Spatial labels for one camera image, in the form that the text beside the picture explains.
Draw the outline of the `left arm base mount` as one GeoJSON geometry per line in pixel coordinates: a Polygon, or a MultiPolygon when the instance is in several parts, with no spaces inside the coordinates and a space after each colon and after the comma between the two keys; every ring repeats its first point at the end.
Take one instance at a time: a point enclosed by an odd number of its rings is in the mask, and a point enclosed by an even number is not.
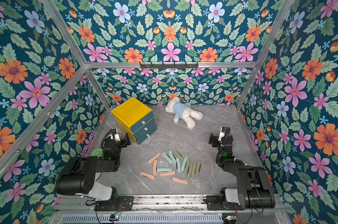
{"type": "Polygon", "coordinates": [[[133,204],[133,196],[114,196],[108,201],[97,202],[95,205],[95,211],[131,211],[133,204]]]}

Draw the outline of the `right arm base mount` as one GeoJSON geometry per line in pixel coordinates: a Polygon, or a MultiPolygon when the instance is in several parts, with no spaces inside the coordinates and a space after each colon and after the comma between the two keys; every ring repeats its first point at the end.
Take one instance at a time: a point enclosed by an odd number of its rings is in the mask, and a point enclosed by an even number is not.
{"type": "Polygon", "coordinates": [[[219,195],[206,196],[203,202],[209,211],[237,211],[237,203],[230,203],[222,199],[219,195]]]}

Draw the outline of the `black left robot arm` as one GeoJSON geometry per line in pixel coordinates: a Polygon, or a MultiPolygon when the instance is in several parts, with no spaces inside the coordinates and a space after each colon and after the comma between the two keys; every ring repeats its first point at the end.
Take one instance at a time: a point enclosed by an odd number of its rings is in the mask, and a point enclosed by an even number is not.
{"type": "Polygon", "coordinates": [[[110,129],[100,144],[100,154],[70,159],[59,178],[55,191],[66,196],[83,196],[96,201],[118,201],[116,188],[108,187],[96,180],[97,173],[118,171],[120,155],[124,147],[131,144],[129,135],[110,129]]]}

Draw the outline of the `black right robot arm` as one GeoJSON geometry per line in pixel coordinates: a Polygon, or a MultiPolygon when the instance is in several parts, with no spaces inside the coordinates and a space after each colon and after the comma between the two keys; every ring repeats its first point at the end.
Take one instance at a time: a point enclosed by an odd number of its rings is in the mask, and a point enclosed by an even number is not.
{"type": "Polygon", "coordinates": [[[236,177],[236,186],[222,188],[215,202],[224,210],[272,209],[275,196],[266,171],[245,164],[233,155],[233,136],[230,127],[221,127],[218,136],[211,133],[209,144],[218,149],[216,165],[236,177]]]}

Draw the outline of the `olive knife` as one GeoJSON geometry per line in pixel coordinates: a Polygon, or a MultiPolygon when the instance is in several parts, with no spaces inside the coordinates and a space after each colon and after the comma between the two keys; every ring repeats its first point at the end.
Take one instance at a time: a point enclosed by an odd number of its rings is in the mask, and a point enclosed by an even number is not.
{"type": "Polygon", "coordinates": [[[196,169],[195,169],[195,177],[197,177],[200,174],[201,165],[202,165],[202,161],[198,161],[196,169]]]}
{"type": "Polygon", "coordinates": [[[197,163],[195,162],[192,164],[192,170],[191,170],[191,176],[190,176],[191,179],[194,179],[196,177],[196,168],[197,168],[197,163]]]}
{"type": "Polygon", "coordinates": [[[185,161],[184,173],[187,174],[189,171],[190,159],[185,161]]]}
{"type": "Polygon", "coordinates": [[[177,158],[179,158],[179,160],[184,160],[183,156],[176,149],[173,150],[173,153],[177,158]]]}
{"type": "Polygon", "coordinates": [[[187,171],[187,178],[191,179],[192,178],[192,168],[193,168],[193,164],[190,163],[188,166],[188,171],[187,171]]]}

